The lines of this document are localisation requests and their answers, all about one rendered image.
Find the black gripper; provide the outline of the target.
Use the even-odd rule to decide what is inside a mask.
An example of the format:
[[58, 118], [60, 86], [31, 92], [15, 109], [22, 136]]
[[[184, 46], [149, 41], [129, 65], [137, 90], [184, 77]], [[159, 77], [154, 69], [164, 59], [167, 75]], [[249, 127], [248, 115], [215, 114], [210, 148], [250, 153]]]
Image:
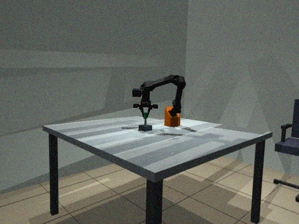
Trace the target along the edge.
[[[146, 99], [150, 100], [149, 97], [142, 97], [142, 98], [143, 98], [144, 100], [146, 100]], [[138, 108], [138, 107], [139, 107], [139, 109], [141, 110], [142, 115], [143, 115], [143, 117], [144, 117], [144, 112], [143, 112], [143, 107], [142, 107], [142, 105], [139, 105], [139, 104], [134, 104], [134, 105], [133, 105], [133, 108]], [[147, 117], [148, 117], [148, 115], [149, 115], [149, 113], [150, 113], [150, 110], [151, 110], [152, 108], [158, 108], [158, 104], [148, 105]]]

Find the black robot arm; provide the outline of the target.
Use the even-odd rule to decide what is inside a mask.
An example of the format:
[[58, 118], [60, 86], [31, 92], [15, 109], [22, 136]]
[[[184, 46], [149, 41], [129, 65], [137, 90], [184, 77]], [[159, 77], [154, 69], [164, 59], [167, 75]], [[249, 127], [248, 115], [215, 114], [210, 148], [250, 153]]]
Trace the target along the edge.
[[[132, 96], [133, 97], [150, 97], [150, 91], [153, 91], [156, 87], [173, 83], [177, 86], [177, 92], [176, 92], [176, 98], [173, 100], [173, 108], [169, 110], [169, 114], [174, 117], [177, 115], [177, 113], [181, 113], [181, 96], [182, 91], [186, 86], [184, 77], [178, 76], [178, 75], [169, 75], [167, 77], [155, 80], [155, 81], [146, 81], [144, 82], [140, 88], [134, 88], [132, 90]], [[148, 105], [151, 105], [151, 101], [143, 98], [141, 99], [141, 105], [142, 107], [148, 107]]]

